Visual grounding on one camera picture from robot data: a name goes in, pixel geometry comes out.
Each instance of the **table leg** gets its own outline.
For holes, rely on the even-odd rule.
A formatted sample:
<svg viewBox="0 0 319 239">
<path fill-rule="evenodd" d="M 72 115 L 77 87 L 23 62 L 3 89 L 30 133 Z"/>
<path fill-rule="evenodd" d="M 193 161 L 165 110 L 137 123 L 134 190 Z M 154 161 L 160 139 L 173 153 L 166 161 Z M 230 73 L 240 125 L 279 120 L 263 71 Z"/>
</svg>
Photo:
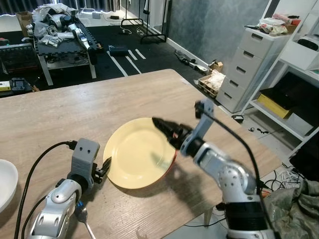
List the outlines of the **table leg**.
<svg viewBox="0 0 319 239">
<path fill-rule="evenodd" d="M 46 79 L 48 85 L 49 86 L 53 86 L 53 82 L 52 82 L 52 79 L 51 79 L 51 76 L 50 76 L 48 65 L 46 64 L 44 56 L 39 56 L 38 55 L 38 58 L 39 58 L 39 61 L 40 61 L 40 64 L 41 64 L 41 67 L 42 67 L 42 70 L 43 70 L 43 73 L 45 75 L 45 79 Z"/>
<path fill-rule="evenodd" d="M 95 67 L 94 67 L 94 65 L 91 64 L 89 53 L 87 54 L 87 56 L 88 56 L 88 61 L 89 61 L 89 66 L 90 66 L 90 70 L 91 70 L 92 79 L 95 79 L 96 78 Z"/>
<path fill-rule="evenodd" d="M 205 226 L 209 225 L 209 221 L 210 221 L 210 217 L 211 217 L 212 212 L 213 212 L 213 208 L 210 208 L 204 212 L 204 225 Z"/>
</svg>

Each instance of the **yellow box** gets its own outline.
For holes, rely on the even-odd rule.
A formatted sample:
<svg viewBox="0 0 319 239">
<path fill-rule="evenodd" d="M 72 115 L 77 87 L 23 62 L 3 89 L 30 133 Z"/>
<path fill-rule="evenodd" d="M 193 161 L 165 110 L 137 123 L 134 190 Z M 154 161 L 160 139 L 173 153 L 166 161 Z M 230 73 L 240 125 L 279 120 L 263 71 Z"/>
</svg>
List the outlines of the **yellow box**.
<svg viewBox="0 0 319 239">
<path fill-rule="evenodd" d="M 261 94 L 257 101 L 259 103 L 262 103 L 266 108 L 271 110 L 273 113 L 278 115 L 280 118 L 287 118 L 291 115 L 291 110 L 286 110 L 283 107 L 281 107 L 279 104 L 274 102 L 272 99 L 268 98 L 267 96 Z"/>
<path fill-rule="evenodd" d="M 1 81 L 0 82 L 0 91 L 10 91 L 10 82 L 9 81 Z"/>
</svg>

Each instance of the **white tape line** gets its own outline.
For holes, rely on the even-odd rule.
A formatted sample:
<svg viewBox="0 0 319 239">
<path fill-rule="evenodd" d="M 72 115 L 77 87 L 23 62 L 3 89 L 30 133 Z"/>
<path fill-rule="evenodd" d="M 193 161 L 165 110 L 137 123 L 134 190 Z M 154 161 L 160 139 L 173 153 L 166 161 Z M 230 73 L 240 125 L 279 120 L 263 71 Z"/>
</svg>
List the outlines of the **white tape line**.
<svg viewBox="0 0 319 239">
<path fill-rule="evenodd" d="M 131 65 L 138 71 L 138 73 L 141 74 L 140 70 L 138 69 L 138 67 L 133 63 L 133 61 L 130 59 L 130 57 L 125 56 L 126 59 L 131 63 Z"/>
<path fill-rule="evenodd" d="M 129 54 L 131 55 L 131 57 L 134 59 L 134 60 L 137 60 L 136 56 L 133 54 L 133 52 L 131 50 L 129 50 Z"/>
<path fill-rule="evenodd" d="M 118 69 L 122 72 L 122 74 L 124 76 L 128 76 L 128 74 L 125 72 L 125 70 L 121 67 L 121 65 L 118 63 L 118 61 L 110 55 L 110 52 L 107 51 L 107 53 L 109 54 L 110 58 L 112 59 L 112 61 L 114 62 L 114 64 L 118 67 Z"/>
<path fill-rule="evenodd" d="M 140 55 L 140 57 L 141 57 L 142 59 L 146 59 L 146 57 L 143 56 L 138 49 L 135 49 L 135 51 Z"/>
</svg>

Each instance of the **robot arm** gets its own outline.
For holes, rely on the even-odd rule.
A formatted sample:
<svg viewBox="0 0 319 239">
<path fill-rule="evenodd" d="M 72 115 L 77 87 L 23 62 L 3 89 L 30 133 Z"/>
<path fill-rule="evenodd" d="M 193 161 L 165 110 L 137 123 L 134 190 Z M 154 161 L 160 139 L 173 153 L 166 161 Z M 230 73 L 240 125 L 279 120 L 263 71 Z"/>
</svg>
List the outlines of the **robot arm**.
<svg viewBox="0 0 319 239">
<path fill-rule="evenodd" d="M 256 180 L 252 172 L 226 153 L 202 138 L 213 123 L 213 103 L 196 102 L 195 115 L 200 122 L 194 130 L 189 126 L 153 118 L 154 125 L 183 156 L 214 178 L 223 193 L 229 239 L 274 239 L 277 234 L 268 228 Z"/>
<path fill-rule="evenodd" d="M 65 238 L 70 216 L 82 194 L 90 192 L 94 183 L 101 183 L 110 166 L 111 158 L 101 169 L 93 163 L 99 148 L 96 142 L 79 139 L 72 155 L 71 171 L 67 179 L 62 179 L 46 196 L 45 206 L 32 226 L 29 239 Z"/>
</svg>

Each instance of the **wooden table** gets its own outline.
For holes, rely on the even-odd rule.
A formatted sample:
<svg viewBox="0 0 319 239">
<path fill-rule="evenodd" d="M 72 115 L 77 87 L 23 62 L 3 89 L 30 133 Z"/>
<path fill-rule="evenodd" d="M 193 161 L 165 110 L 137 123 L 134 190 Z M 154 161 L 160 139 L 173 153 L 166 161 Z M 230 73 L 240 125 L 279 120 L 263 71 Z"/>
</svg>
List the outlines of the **wooden table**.
<svg viewBox="0 0 319 239">
<path fill-rule="evenodd" d="M 194 103 L 203 95 L 186 83 L 175 71 L 162 70 L 1 99 L 0 158 L 14 163 L 19 172 L 15 197 L 0 214 L 1 238 L 13 238 L 27 174 L 45 149 L 60 141 L 85 137 L 100 143 L 96 161 L 101 165 L 108 138 L 129 120 L 156 116 L 195 126 Z M 247 129 L 219 108 L 215 108 L 215 115 L 251 146 L 261 176 L 280 165 Z M 244 147 L 217 124 L 205 139 L 252 169 Z M 60 146 L 39 163 L 31 178 L 23 222 L 33 205 L 66 177 L 72 152 Z M 87 202 L 88 223 L 97 239 L 162 238 L 222 199 L 214 180 L 191 158 L 180 154 L 171 171 L 151 186 L 126 190 L 106 180 L 95 189 L 83 201 Z M 85 226 L 74 216 L 67 238 L 89 238 Z"/>
</svg>

